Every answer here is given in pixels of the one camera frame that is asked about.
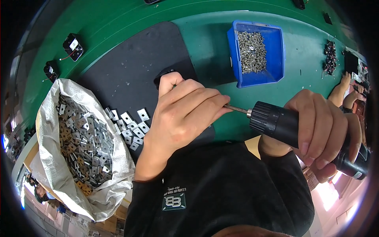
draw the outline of fingernail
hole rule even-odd
[[[327,164],[329,164],[329,161],[327,160],[320,160],[317,162],[316,166],[319,170],[321,170],[322,168],[324,168]]]
[[[313,163],[313,161],[315,161],[315,160],[312,157],[308,157],[308,158],[305,158],[304,164],[306,166],[311,166],[311,164]]]
[[[309,143],[303,142],[303,145],[301,146],[300,152],[302,155],[306,155],[308,152]]]

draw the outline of worker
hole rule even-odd
[[[230,98],[177,72],[161,77],[158,104],[138,158],[124,236],[302,236],[315,210],[295,156],[321,180],[347,131],[358,154],[358,117],[322,95],[298,92],[285,107],[299,112],[299,149],[262,135],[260,160],[244,143],[187,146],[231,112]]]
[[[345,91],[349,89],[351,80],[351,74],[345,72],[342,75],[341,82],[332,90],[328,97],[335,106],[339,107],[344,113],[352,113],[353,105],[356,100],[366,101],[366,98],[362,95],[364,91],[367,91],[362,85],[357,85],[357,91],[353,90],[346,97]]]
[[[50,199],[55,199],[48,191],[46,191],[41,184],[34,187],[34,196],[39,203],[46,202]]]

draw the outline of finger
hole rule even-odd
[[[216,89],[201,87],[178,100],[171,108],[175,111],[176,115],[180,118],[184,118],[206,99],[219,94],[220,92]]]
[[[299,112],[299,132],[298,142],[299,150],[302,155],[308,152],[309,144],[313,137],[315,128],[316,111],[313,104],[313,99],[308,99],[313,96],[313,92],[304,89],[290,99],[285,108],[296,110]]]
[[[313,102],[316,120],[312,140],[304,157],[304,163],[307,166],[311,165],[322,154],[333,127],[333,116],[326,99],[320,94],[315,94]]]
[[[335,175],[337,172],[337,168],[336,168],[335,164],[333,164],[333,163],[327,164],[321,170],[319,170],[316,167],[316,163],[313,163],[309,168],[312,170],[312,172],[315,174],[318,182],[320,182],[321,184],[328,181],[328,179],[333,177],[333,175]]]
[[[185,80],[170,91],[170,93],[167,93],[160,98],[160,102],[164,104],[173,104],[199,88],[204,88],[204,86],[192,79]]]
[[[348,131],[350,135],[349,160],[351,163],[354,163],[362,144],[362,127],[360,126],[359,118],[356,114],[347,113],[345,117],[348,120]]]
[[[316,166],[319,170],[336,158],[345,141],[348,130],[348,120],[342,111],[332,103],[329,103],[329,108],[333,115],[333,127],[323,153],[316,160]]]
[[[174,85],[179,85],[184,79],[179,72],[170,72],[161,76],[159,82],[158,98],[172,91]]]
[[[230,97],[223,95],[216,95],[205,100],[184,118],[185,124],[188,126],[195,125],[196,128],[199,128],[198,134],[200,134],[213,122],[216,116],[222,115],[225,110],[222,110],[220,114],[219,111],[229,101]]]
[[[211,125],[212,123],[214,123],[217,119],[219,119],[222,115],[226,114],[226,113],[230,113],[232,112],[233,110],[229,109],[229,108],[224,108],[222,107],[217,113],[216,115],[213,117],[213,119],[211,120],[210,124]]]

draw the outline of green table surface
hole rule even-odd
[[[333,22],[324,21],[328,12]],[[285,77],[278,83],[236,88],[230,66],[226,31],[233,20],[248,20],[280,26],[286,50]],[[324,0],[313,0],[301,11],[290,0],[165,0],[146,5],[142,0],[76,0],[61,14],[40,47],[27,78],[21,104],[23,118],[34,123],[51,82],[45,78],[46,61],[66,57],[62,43],[69,33],[85,41],[85,54],[77,61],[58,61],[61,77],[76,80],[102,55],[141,30],[162,21],[172,21],[181,30],[200,82],[231,97],[231,104],[252,107],[257,100],[283,106],[302,88],[325,97],[338,84],[343,70],[344,45],[355,42],[341,29],[341,20]],[[327,38],[337,45],[340,59],[335,76],[321,78]],[[216,140],[245,140],[256,134],[248,119],[238,112],[214,123]]]

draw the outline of black component pile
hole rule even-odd
[[[323,69],[326,74],[332,75],[337,66],[337,56],[335,54],[335,42],[328,40],[325,44],[324,54],[326,55],[326,61]]]

